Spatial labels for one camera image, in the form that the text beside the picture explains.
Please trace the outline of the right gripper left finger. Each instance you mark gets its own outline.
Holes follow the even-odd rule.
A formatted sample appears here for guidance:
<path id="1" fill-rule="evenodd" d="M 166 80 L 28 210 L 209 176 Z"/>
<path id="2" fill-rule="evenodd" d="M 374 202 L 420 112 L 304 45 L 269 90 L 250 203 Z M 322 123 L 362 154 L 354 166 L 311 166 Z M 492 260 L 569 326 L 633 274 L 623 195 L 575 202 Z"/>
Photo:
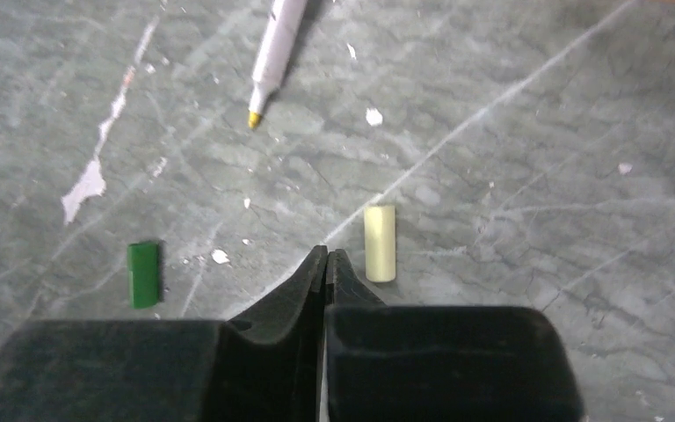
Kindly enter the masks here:
<path id="1" fill-rule="evenodd" d="M 227 321 L 27 323 L 0 349 L 0 421 L 315 421 L 327 261 Z"/>

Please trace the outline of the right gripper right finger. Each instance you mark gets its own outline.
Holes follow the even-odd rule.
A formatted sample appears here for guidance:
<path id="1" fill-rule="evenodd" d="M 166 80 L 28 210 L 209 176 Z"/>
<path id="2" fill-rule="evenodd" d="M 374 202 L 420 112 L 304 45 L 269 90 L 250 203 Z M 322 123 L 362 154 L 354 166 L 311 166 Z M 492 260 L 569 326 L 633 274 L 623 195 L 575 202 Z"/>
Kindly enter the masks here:
<path id="1" fill-rule="evenodd" d="M 332 421 L 580 421 L 563 342 L 539 310 L 387 305 L 333 251 L 326 282 Z"/>

